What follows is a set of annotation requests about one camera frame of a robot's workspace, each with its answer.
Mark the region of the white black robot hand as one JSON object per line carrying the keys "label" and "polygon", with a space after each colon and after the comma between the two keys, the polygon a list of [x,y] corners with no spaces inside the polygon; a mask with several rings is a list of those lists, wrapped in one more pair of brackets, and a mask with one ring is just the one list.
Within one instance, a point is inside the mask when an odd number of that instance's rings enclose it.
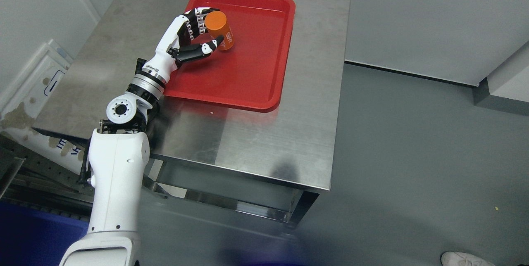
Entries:
{"label": "white black robot hand", "polygon": [[198,7],[178,15],[162,35],[154,57],[144,63],[138,75],[162,86],[170,80],[172,72],[184,63],[209,57],[223,42],[223,35],[201,44],[193,44],[192,41],[208,33],[205,19],[210,14],[220,14],[220,10]]}

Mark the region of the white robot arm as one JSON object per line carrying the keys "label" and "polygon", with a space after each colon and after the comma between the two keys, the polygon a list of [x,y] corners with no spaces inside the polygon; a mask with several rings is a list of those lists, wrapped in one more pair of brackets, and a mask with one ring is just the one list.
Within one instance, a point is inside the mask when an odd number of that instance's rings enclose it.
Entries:
{"label": "white robot arm", "polygon": [[177,68],[156,55],[136,66],[133,80],[106,108],[107,119],[91,135],[87,161],[95,197],[87,234],[66,249],[61,266],[138,266],[138,210],[150,157],[149,112]]}

